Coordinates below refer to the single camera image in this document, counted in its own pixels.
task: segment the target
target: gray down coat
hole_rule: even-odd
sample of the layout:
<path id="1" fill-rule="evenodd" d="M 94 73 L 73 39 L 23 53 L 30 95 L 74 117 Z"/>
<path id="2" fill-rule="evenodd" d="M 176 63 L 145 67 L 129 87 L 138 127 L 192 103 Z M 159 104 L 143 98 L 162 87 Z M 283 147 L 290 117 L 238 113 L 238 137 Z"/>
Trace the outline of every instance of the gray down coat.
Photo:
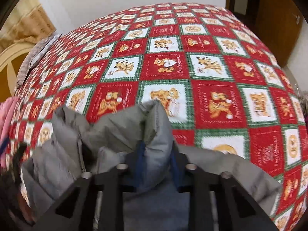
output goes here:
<path id="1" fill-rule="evenodd" d="M 66 107 L 52 118 L 53 134 L 22 166 L 30 206 L 42 215 L 82 172 L 108 171 L 132 152 L 139 140 L 146 144 L 146 168 L 137 193 L 124 195 L 125 230 L 186 230 L 189 194 L 176 192 L 168 169 L 172 127 L 159 101 L 137 104 L 89 124 Z M 207 172 L 230 171 L 269 214 L 281 185 L 259 167 L 232 154 L 178 145 Z"/>

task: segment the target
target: bedspread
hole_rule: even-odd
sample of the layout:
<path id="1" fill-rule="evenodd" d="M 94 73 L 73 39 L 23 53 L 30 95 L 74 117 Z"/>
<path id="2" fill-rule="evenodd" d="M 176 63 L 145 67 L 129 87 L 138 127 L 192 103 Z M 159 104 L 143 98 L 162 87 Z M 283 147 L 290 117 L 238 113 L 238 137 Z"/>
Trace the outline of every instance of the bedspread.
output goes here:
<path id="1" fill-rule="evenodd" d="M 294 227 L 306 209 L 308 137 L 299 101 L 270 50 L 230 11 L 152 4 L 96 19 L 59 38 L 26 83 L 7 162 L 50 138 L 64 104 L 96 122 L 159 100 L 180 144 L 237 154 L 283 184 L 271 217 Z"/>

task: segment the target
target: curtain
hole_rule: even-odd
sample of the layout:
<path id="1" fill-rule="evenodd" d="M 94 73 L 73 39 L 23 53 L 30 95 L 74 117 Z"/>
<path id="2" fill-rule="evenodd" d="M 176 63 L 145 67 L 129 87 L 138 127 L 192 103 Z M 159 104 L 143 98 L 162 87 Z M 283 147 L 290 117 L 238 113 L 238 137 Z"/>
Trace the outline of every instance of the curtain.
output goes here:
<path id="1" fill-rule="evenodd" d="M 20 0 L 0 30 L 0 53 L 16 42 L 35 44 L 55 30 L 38 0 Z"/>

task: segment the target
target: green plaid border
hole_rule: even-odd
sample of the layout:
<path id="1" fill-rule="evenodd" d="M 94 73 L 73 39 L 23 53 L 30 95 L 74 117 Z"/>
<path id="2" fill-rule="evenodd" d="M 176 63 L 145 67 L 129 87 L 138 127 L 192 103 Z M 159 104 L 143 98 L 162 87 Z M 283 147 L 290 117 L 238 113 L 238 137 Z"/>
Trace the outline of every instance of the green plaid border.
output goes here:
<path id="1" fill-rule="evenodd" d="M 231 129 L 197 129 L 195 130 L 195 145 L 203 148 L 203 137 L 244 136 L 244 158 L 250 161 L 249 133 L 246 128 Z"/>
<path id="2" fill-rule="evenodd" d="M 169 23 L 169 24 L 164 24 L 164 25 L 156 25 L 156 21 L 158 21 L 158 20 L 167 20 L 167 19 L 173 19 L 174 23 Z M 153 26 L 167 26 L 167 25 L 176 25 L 176 24 L 178 24 L 178 22 L 177 22 L 177 19 L 175 17 L 161 18 L 161 19 L 154 19 L 153 20 Z"/>
<path id="3" fill-rule="evenodd" d="M 264 62 L 261 62 L 261 61 L 258 61 L 258 60 L 254 60 L 254 63 L 255 63 L 255 66 L 259 69 L 260 73 L 262 74 L 262 76 L 264 77 L 264 80 L 266 81 L 267 85 L 270 86 L 270 87 L 274 87 L 274 88 L 279 88 L 279 89 L 282 89 L 282 90 L 285 90 L 285 87 L 284 85 L 282 84 L 281 80 L 279 79 L 279 76 L 278 74 L 276 73 L 276 71 L 274 70 L 273 66 L 270 66 L 270 65 L 267 65 L 265 64 Z M 261 64 L 261 65 L 264 65 L 264 66 L 267 66 L 269 68 L 272 68 L 274 73 L 276 74 L 277 76 L 277 79 L 281 82 L 281 86 L 277 85 L 277 84 L 274 84 L 274 83 L 270 83 L 267 81 L 267 78 L 266 78 L 266 75 L 264 74 L 263 70 L 258 66 L 258 64 Z"/>
<path id="4" fill-rule="evenodd" d="M 291 94 L 291 93 L 288 93 L 288 94 L 289 94 L 289 97 L 290 97 L 290 99 L 291 99 L 292 107 L 293 107 L 293 109 L 294 109 L 294 112 L 295 112 L 295 114 L 296 114 L 297 124 L 298 124 L 298 125 L 304 125 L 304 126 L 305 126 L 305 125 L 306 125 L 305 121 L 300 121 L 300 120 L 298 119 L 296 110 L 295 110 L 294 105 L 293 105 L 292 98 L 295 98 L 295 99 L 297 99 L 297 100 L 298 100 L 298 98 L 297 98 L 295 95 Z"/>
<path id="5" fill-rule="evenodd" d="M 100 46 L 100 47 L 96 48 L 96 49 L 94 50 L 94 52 L 93 52 L 93 54 L 92 54 L 91 58 L 89 58 L 89 61 L 87 62 L 87 64 L 90 64 L 90 63 L 95 62 L 95 61 L 100 61 L 100 60 L 106 60 L 106 59 L 109 59 L 109 58 L 110 58 L 110 56 L 112 55 L 113 51 L 114 51 L 114 50 L 115 50 L 115 48 L 116 48 L 116 44 L 117 44 L 117 42 L 118 42 L 118 41 L 114 41 L 114 42 L 109 43 L 109 44 L 107 44 L 107 45 Z M 111 44 L 113 44 L 113 46 L 111 47 L 111 50 L 110 50 L 110 53 L 109 53 L 109 55 L 108 55 L 108 56 L 106 56 L 106 57 L 104 57 L 104 58 L 101 58 L 101 59 L 97 59 L 97 60 L 91 61 L 91 60 L 92 60 L 92 58 L 94 57 L 94 55 L 95 55 L 95 53 L 97 52 L 97 50 L 98 50 L 98 49 L 101 49 L 101 48 L 106 48 L 106 47 L 110 46 Z"/>
<path id="6" fill-rule="evenodd" d="M 70 85 L 67 85 L 67 86 L 61 88 L 61 86 L 62 86 L 62 84 L 63 84 L 63 82 L 64 82 L 64 80 L 65 80 L 65 77 L 66 77 L 67 73 L 72 72 L 72 71 L 77 70 L 77 69 L 79 69 L 79 72 L 77 73 L 77 75 L 76 75 L 76 77 L 74 78 L 73 82 L 72 82 Z M 76 68 L 76 69 L 67 70 L 67 72 L 66 72 L 65 75 L 63 76 L 63 80 L 62 80 L 61 85 L 60 85 L 60 87 L 59 87 L 59 89 L 58 89 L 58 92 L 61 91 L 61 90 L 63 90 L 63 89 L 67 89 L 68 86 L 72 86 L 72 84 L 74 84 L 75 80 L 76 80 L 77 77 L 79 76 L 79 74 L 80 74 L 80 72 L 81 72 L 82 69 L 83 69 L 83 67 L 79 67 L 79 68 Z"/>
<path id="7" fill-rule="evenodd" d="M 142 37 L 134 37 L 134 38 L 132 38 L 132 39 L 125 39 L 125 37 L 126 37 L 130 32 L 132 32 L 132 31 L 138 31 L 138 30 L 144 30 L 144 29 L 148 29 L 145 36 L 142 36 Z M 134 40 L 134 39 L 148 38 L 150 32 L 151 32 L 151 27 L 150 27 L 150 26 L 148 26 L 148 27 L 146 27 L 146 28 L 141 28 L 141 29 L 129 30 L 129 31 L 126 32 L 126 34 L 125 34 L 125 35 L 121 38 L 121 40 L 119 40 L 119 41 L 131 41 L 131 40 Z"/>
<path id="8" fill-rule="evenodd" d="M 222 55 L 220 54 L 207 54 L 207 53 L 195 53 L 195 52 L 186 52 L 186 60 L 187 60 L 187 64 L 188 64 L 188 68 L 189 68 L 189 76 L 192 79 L 195 80 L 218 80 L 218 81 L 230 81 L 230 82 L 234 82 L 234 78 L 229 70 L 228 65 L 226 65 L 224 58 L 222 57 Z M 194 68 L 193 68 L 193 61 L 191 59 L 191 55 L 200 55 L 200 56 L 213 56 L 213 57 L 218 57 L 222 63 L 222 65 L 224 66 L 224 69 L 226 70 L 226 73 L 228 75 L 229 78 L 220 78 L 220 77 L 215 77 L 215 76 L 198 76 L 195 74 Z"/>
<path id="9" fill-rule="evenodd" d="M 238 40 L 236 39 L 231 39 L 231 38 L 228 38 L 228 37 L 221 37 L 221 36 L 213 36 L 215 42 L 216 42 L 216 45 L 219 47 L 220 49 L 220 52 L 223 54 L 223 55 L 230 55 L 230 56 L 240 56 L 240 57 L 246 57 L 246 58 L 250 58 L 249 54 L 246 52 L 246 50 L 243 48 L 243 46 L 239 43 Z M 217 38 L 224 38 L 224 39 L 227 39 L 227 40 L 231 40 L 231 41 L 236 41 L 238 46 L 244 51 L 244 53 L 246 55 L 239 55 L 239 54 L 235 54 L 235 53 L 227 53 L 227 52 L 224 52 L 222 46 L 220 45 L 219 41 L 217 40 Z"/>
<path id="10" fill-rule="evenodd" d="M 297 162 L 294 162 L 290 165 L 287 165 L 287 156 L 288 156 L 288 150 L 287 150 L 287 144 L 286 144 L 286 136 L 284 133 L 284 130 L 287 129 L 297 129 L 298 131 L 298 136 L 299 136 L 299 130 L 298 130 L 298 126 L 295 124 L 288 124 L 288 125 L 281 125 L 281 135 L 283 138 L 283 153 L 284 153 L 284 159 L 285 159 L 285 171 L 290 170 L 294 167 L 296 167 L 297 165 L 301 164 L 301 159 L 299 159 Z"/>
<path id="11" fill-rule="evenodd" d="M 67 93 L 66 100 L 65 100 L 65 102 L 64 102 L 64 104 L 63 104 L 64 106 L 66 106 L 67 101 L 68 101 L 68 99 L 69 99 L 69 97 L 70 97 L 70 94 L 71 94 L 71 92 L 72 92 L 74 89 L 83 89 L 83 88 L 91 88 L 91 91 L 90 91 L 89 96 L 88 96 L 88 98 L 87 98 L 87 103 L 86 103 L 86 105 L 84 106 L 84 110 L 83 110 L 82 113 L 80 113 L 80 114 L 82 114 L 82 115 L 84 115 L 85 112 L 88 110 L 88 107 L 89 107 L 90 102 L 91 102 L 92 95 L 93 95 L 93 93 L 94 93 L 94 91 L 95 91 L 95 88 L 96 88 L 96 84 L 80 85 L 80 86 L 73 87 L 73 88 L 70 90 L 70 92 Z"/>
<path id="12" fill-rule="evenodd" d="M 193 108 L 193 94 L 192 94 L 192 88 L 191 83 L 189 80 L 183 79 L 183 80 L 156 80 L 156 81 L 141 81 L 139 82 L 138 92 L 136 96 L 136 103 L 141 103 L 144 88 L 147 85 L 160 85 L 160 84 L 179 84 L 184 85 L 185 87 L 185 100 L 186 100 L 186 115 L 187 120 L 186 122 L 171 122 L 171 125 L 174 129 L 194 129 L 195 128 L 195 114 L 194 114 L 194 108 Z"/>
<path id="13" fill-rule="evenodd" d="M 153 39 L 162 39 L 162 38 L 168 39 L 168 38 L 171 38 L 171 37 L 175 37 L 175 38 L 177 39 L 177 46 L 178 46 L 178 49 L 179 49 L 179 50 L 176 50 L 176 51 L 158 51 L 158 52 L 151 52 L 151 51 L 150 51 L 151 41 L 152 41 Z M 182 41 L 181 41 L 179 35 L 156 36 L 156 37 L 150 37 L 150 38 L 148 39 L 145 54 L 167 53 L 167 52 L 172 53 L 172 52 L 179 52 L 179 51 L 183 51 Z"/>
<path id="14" fill-rule="evenodd" d="M 244 83 L 237 83 L 237 87 L 238 87 L 238 90 L 241 94 L 241 98 L 242 98 L 242 101 L 243 101 L 243 107 L 244 107 L 245 113 L 246 113 L 247 123 L 250 127 L 254 128 L 254 127 L 266 127 L 266 126 L 280 125 L 280 117 L 277 114 L 277 107 L 276 107 L 276 104 L 275 104 L 275 102 L 272 98 L 272 95 L 271 95 L 268 87 L 261 86 L 261 85 L 253 85 L 253 84 L 244 84 Z M 253 122 L 252 119 L 251 119 L 251 116 L 250 116 L 250 109 L 249 109 L 249 105 L 247 103 L 247 98 L 246 98 L 246 95 L 243 91 L 243 88 L 255 88 L 255 89 L 266 90 L 268 95 L 269 95 L 270 103 L 272 104 L 272 107 L 273 107 L 273 113 L 275 114 L 277 119 L 274 120 L 274 121 L 267 121 L 267 122 L 262 122 L 262 121 Z"/>
<path id="15" fill-rule="evenodd" d="M 208 32 L 207 27 L 204 24 L 200 24 L 200 23 L 195 23 L 195 24 L 201 25 L 204 28 L 206 33 L 184 33 L 184 30 L 183 30 L 182 26 L 190 26 L 191 24 L 179 24 L 179 28 L 180 28 L 181 34 L 182 35 L 210 35 L 210 33 Z"/>
<path id="16" fill-rule="evenodd" d="M 130 59 L 130 58 L 133 58 L 133 57 L 139 57 L 139 62 L 138 62 L 138 66 L 137 66 L 137 70 L 136 70 L 136 73 L 134 75 L 134 77 L 120 77 L 120 78 L 113 78 L 113 79 L 106 79 L 105 76 L 112 64 L 112 62 L 114 60 L 125 60 L 125 59 Z M 100 79 L 100 82 L 122 82 L 122 81 L 127 81 L 127 82 L 132 82 L 132 81 L 137 81 L 139 79 L 139 75 L 140 75 L 140 72 L 141 72 L 141 69 L 142 69 L 142 63 L 143 63 L 143 55 L 131 55 L 131 56 L 124 56 L 124 57 L 117 57 L 117 58 L 111 58 L 109 60 L 109 63 L 108 63 L 108 66 L 107 68 L 105 69 L 101 79 Z"/>

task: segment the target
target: pink towel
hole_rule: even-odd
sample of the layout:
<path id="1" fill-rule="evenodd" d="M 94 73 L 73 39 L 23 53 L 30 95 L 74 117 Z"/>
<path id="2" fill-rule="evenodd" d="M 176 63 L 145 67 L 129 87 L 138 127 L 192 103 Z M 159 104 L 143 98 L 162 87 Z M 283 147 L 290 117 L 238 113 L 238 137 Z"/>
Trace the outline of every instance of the pink towel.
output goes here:
<path id="1" fill-rule="evenodd" d="M 18 99 L 18 96 L 9 97 L 0 105 L 0 145 L 9 133 L 10 124 Z M 5 153 L 1 155 L 0 165 L 1 167 L 5 166 Z"/>

